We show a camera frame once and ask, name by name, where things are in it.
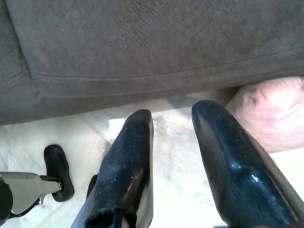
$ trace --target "marble floor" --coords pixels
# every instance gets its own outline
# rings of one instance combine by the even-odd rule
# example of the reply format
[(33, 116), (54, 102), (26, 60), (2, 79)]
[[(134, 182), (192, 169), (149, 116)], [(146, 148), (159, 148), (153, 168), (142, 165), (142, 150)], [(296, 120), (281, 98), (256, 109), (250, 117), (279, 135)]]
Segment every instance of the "marble floor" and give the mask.
[[(201, 99), (225, 104), (235, 90), (217, 90), (168, 99), (141, 102), (112, 109), (30, 123), (0, 126), (0, 170), (46, 174), (43, 150), (59, 144), (66, 152), (74, 197), (57, 203), (48, 195), (44, 205), (21, 218), (8, 220), (4, 228), (70, 227), (86, 198), (91, 177), (134, 111), (151, 110), (154, 123), (154, 218), (151, 228), (212, 228), (221, 220), (211, 195), (193, 130), (191, 107)], [(271, 155), (304, 199), (302, 175), (304, 149)]]

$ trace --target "pink cushion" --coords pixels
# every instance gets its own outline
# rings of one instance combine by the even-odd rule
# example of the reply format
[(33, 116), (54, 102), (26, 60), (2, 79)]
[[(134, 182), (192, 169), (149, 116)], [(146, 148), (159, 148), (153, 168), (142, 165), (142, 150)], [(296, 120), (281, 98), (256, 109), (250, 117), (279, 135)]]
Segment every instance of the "pink cushion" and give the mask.
[(301, 77), (242, 87), (226, 108), (268, 152), (304, 146), (304, 79)]

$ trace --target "gray sofa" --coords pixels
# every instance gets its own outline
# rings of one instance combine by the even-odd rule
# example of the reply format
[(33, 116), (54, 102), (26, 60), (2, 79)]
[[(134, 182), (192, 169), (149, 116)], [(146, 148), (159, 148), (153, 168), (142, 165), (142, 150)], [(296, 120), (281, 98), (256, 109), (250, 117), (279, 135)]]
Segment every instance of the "gray sofa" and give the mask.
[(0, 0), (0, 124), (304, 74), (302, 0)]

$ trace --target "sofa cushion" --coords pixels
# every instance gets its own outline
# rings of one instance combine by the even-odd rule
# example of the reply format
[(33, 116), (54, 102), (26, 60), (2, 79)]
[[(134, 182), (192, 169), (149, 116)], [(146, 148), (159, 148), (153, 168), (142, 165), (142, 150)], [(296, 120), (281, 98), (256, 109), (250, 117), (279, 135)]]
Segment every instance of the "sofa cushion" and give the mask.
[(304, 71), (301, 0), (6, 2), (56, 114)]

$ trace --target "upholstered fabric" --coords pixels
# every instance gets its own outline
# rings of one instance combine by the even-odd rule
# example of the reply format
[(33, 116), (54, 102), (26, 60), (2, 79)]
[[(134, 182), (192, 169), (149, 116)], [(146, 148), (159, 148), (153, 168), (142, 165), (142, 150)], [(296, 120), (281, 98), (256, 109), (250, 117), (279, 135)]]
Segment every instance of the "upholstered fabric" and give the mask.
[[(301, 0), (6, 4), (9, 14), (1, 14), (0, 31), (14, 38), (0, 37), (0, 81), (23, 72), (26, 82), (20, 89), (31, 92), (1, 84), (6, 89), (0, 124), (304, 72)], [(1, 0), (1, 11), (5, 8)], [(17, 72), (6, 69), (8, 54), (3, 53), (9, 46), (14, 59), (9, 62)]]

